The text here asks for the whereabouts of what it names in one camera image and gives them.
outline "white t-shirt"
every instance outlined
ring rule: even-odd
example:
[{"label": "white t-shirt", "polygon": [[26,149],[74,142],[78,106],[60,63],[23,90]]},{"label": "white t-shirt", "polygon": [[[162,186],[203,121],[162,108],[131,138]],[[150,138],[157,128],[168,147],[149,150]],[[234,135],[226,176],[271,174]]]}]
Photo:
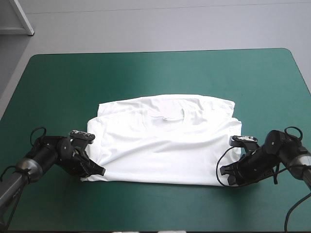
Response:
[{"label": "white t-shirt", "polygon": [[175,111],[172,111],[172,109],[184,108],[213,111],[218,112],[222,116],[232,117],[234,105],[233,101],[210,96],[170,94],[101,103],[98,107],[97,116],[146,109],[150,112],[163,113],[166,116],[175,117]]},{"label": "white t-shirt", "polygon": [[[123,109],[110,109],[88,122],[87,131],[96,136],[88,155],[106,172],[83,181],[219,185],[216,163],[229,147],[229,137],[241,135],[240,121],[217,109]],[[229,151],[219,167],[237,161],[240,154],[240,149]],[[227,183],[227,176],[220,179]]]}]

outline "folded t-shirt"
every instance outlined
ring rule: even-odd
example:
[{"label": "folded t-shirt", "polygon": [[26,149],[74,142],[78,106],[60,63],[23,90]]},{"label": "folded t-shirt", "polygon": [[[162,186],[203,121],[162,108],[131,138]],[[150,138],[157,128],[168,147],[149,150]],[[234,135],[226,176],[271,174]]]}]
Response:
[{"label": "folded t-shirt", "polygon": [[232,117],[234,105],[235,103],[230,100],[210,96],[169,94],[101,103],[98,107],[97,116],[145,109],[150,112],[163,113],[166,116],[175,117],[174,110],[184,108],[214,111],[220,116]]},{"label": "folded t-shirt", "polygon": [[[219,185],[216,163],[229,147],[229,137],[241,135],[241,122],[217,109],[125,107],[116,113],[112,111],[116,108],[108,109],[109,115],[87,124],[87,131],[96,136],[87,147],[88,155],[106,173],[83,181]],[[240,154],[238,148],[229,151],[219,167],[237,161]],[[220,179],[227,183],[227,176]]]}]

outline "green tabletop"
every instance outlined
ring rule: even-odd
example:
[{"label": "green tabletop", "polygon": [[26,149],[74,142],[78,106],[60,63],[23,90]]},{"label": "green tabletop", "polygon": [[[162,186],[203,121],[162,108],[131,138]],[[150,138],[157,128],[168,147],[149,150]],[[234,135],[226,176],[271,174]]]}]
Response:
[{"label": "green tabletop", "polygon": [[[178,93],[234,101],[242,134],[260,144],[272,129],[297,126],[311,149],[310,93],[286,49],[44,54],[30,59],[0,122],[0,170],[30,150],[37,126],[49,135],[86,131],[99,103]],[[54,166],[25,188],[10,229],[281,231],[309,190],[288,172],[278,180],[241,189],[83,183]],[[289,230],[310,231],[310,209],[310,201],[299,206]]]}]

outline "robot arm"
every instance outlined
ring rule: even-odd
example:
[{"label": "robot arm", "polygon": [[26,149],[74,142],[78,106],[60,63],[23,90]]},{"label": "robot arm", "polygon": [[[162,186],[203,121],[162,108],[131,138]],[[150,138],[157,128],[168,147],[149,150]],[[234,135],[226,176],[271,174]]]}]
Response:
[{"label": "robot arm", "polygon": [[[287,132],[289,128],[299,131],[296,137]],[[303,134],[297,127],[288,127],[284,132],[272,130],[268,133],[264,145],[257,144],[257,139],[248,136],[232,136],[230,145],[245,149],[239,161],[222,166],[220,173],[228,174],[229,185],[243,185],[255,182],[273,174],[273,167],[282,163],[296,179],[303,180],[311,189],[311,154],[303,147]]]},{"label": "robot arm", "polygon": [[8,228],[10,221],[5,225],[3,214],[10,204],[19,199],[26,185],[37,182],[54,164],[77,177],[96,174],[103,176],[105,173],[105,169],[93,162],[85,151],[86,146],[95,139],[95,135],[74,130],[69,133],[69,137],[46,136],[46,129],[43,127],[35,129],[32,134],[39,129],[44,129],[44,133],[36,139],[31,151],[15,166],[8,167],[14,167],[15,172],[4,181],[4,173],[1,175],[0,232]]}]

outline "gray floor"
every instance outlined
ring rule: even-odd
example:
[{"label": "gray floor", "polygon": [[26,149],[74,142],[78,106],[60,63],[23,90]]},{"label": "gray floor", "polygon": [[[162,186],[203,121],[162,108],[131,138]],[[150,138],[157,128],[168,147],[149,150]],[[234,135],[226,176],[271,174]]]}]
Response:
[{"label": "gray floor", "polygon": [[0,117],[35,54],[287,48],[311,89],[311,0],[19,0],[34,36],[0,36]]}]

